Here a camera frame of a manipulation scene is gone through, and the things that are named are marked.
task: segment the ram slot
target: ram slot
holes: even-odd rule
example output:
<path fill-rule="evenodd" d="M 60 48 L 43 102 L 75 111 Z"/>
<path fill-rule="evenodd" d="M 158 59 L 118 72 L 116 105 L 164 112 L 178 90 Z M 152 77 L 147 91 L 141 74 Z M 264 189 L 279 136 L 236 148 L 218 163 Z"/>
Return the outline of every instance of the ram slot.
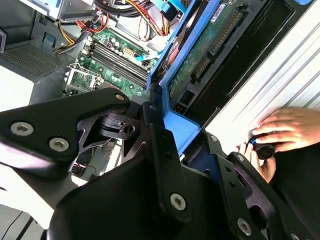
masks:
<path fill-rule="evenodd" d="M 130 72 L 132 75 L 135 75 L 136 77 L 140 78 L 142 81 L 144 81 L 144 83 L 147 82 L 147 78 L 148 78 L 147 71 L 133 64 L 129 60 L 125 59 L 124 57 L 118 56 L 113 51 L 106 49 L 104 46 L 98 43 L 94 46 L 94 49 L 92 51 L 93 53 L 104 55 L 110 62 L 121 67 L 125 71 Z"/>
<path fill-rule="evenodd" d="M 119 67 L 114 62 L 110 61 L 105 55 L 93 52 L 91 55 L 91 59 L 100 63 L 101 65 L 106 66 L 111 71 L 119 74 L 120 76 L 126 78 L 129 81 L 132 81 L 134 84 L 144 88 L 146 82 L 141 80 L 140 78 L 136 77 L 135 75 L 131 74 L 130 72 L 126 71 L 125 68 Z"/>

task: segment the hand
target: hand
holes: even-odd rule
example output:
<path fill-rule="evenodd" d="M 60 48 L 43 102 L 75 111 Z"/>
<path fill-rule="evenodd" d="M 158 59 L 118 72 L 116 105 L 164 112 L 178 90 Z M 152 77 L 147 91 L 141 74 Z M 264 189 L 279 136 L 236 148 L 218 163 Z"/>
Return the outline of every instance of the hand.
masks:
<path fill-rule="evenodd" d="M 279 109 L 252 133 L 271 133 L 258 138 L 256 142 L 280 143 L 275 146 L 276 152 L 304 148 L 320 142 L 320 111 L 299 107 Z"/>
<path fill-rule="evenodd" d="M 239 153 L 244 155 L 246 159 L 252 164 L 252 166 L 258 171 L 263 179 L 269 183 L 276 172 L 276 159 L 271 157 L 264 161 L 264 164 L 260 166 L 258 155 L 256 151 L 253 151 L 254 146 L 249 143 L 248 145 L 242 143 L 237 147 Z"/>

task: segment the black plastic arm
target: black plastic arm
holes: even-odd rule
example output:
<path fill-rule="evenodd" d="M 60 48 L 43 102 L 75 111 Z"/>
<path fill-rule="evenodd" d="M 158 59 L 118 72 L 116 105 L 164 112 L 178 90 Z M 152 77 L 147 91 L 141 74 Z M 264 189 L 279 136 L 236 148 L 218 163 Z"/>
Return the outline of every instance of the black plastic arm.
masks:
<path fill-rule="evenodd" d="M 0 162 L 42 177 L 66 176 L 79 153 L 109 140 L 89 136 L 97 120 L 129 106 L 122 92 L 105 88 L 0 112 L 0 149 L 6 152 Z M 125 128 L 116 130 L 117 137 L 133 134 Z"/>

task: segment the metal vent grille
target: metal vent grille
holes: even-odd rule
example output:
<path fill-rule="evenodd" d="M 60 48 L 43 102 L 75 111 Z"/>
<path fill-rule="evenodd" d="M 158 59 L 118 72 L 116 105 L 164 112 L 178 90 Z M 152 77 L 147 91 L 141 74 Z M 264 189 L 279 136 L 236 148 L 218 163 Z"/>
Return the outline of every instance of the metal vent grille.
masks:
<path fill-rule="evenodd" d="M 62 64 L 58 58 L 50 55 L 30 43 L 6 50 L 0 54 L 3 59 L 35 77 L 51 72 L 56 66 Z"/>

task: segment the blue plastic frame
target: blue plastic frame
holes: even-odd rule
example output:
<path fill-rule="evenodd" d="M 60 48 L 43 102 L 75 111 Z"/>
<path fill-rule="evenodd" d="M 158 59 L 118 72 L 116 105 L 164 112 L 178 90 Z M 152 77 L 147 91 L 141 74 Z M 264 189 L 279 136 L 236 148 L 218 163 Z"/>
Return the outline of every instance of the blue plastic frame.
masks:
<path fill-rule="evenodd" d="M 166 53 L 170 50 L 170 46 L 172 44 L 173 39 L 177 36 L 179 30 L 183 27 L 184 22 L 187 16 L 190 14 L 192 6 L 195 4 L 196 0 L 193 0 L 186 10 L 185 14 L 183 15 L 180 24 L 172 34 L 167 46 L 165 47 L 159 61 L 157 62 L 156 66 L 153 68 L 153 71 L 148 77 L 147 80 L 147 89 L 149 89 L 151 85 L 151 79 L 153 74 L 155 73 L 156 69 L 158 69 L 160 63 L 164 59 Z M 185 44 L 183 45 L 182 49 L 180 50 L 179 54 L 177 55 L 176 59 L 174 60 L 172 66 L 169 68 L 165 76 L 160 82 L 160 86 L 162 88 L 162 116 L 164 120 L 165 128 L 170 130 L 173 133 L 175 144 L 178 150 L 179 155 L 181 155 L 187 146 L 191 143 L 191 141 L 198 135 L 201 128 L 199 124 L 190 119 L 186 118 L 185 116 L 175 112 L 170 107 L 170 99 L 169 99 L 169 89 L 168 86 L 174 76 L 176 75 L 178 69 L 188 56 L 189 52 L 193 48 L 194 44 L 200 37 L 201 33 L 212 19 L 214 12 L 216 11 L 219 0 L 211 0 L 209 1 L 208 5 L 206 6 L 205 10 L 203 11 L 201 17 L 199 18 L 198 22 L 194 26 L 192 32 L 190 33 L 188 39 L 186 40 Z"/>

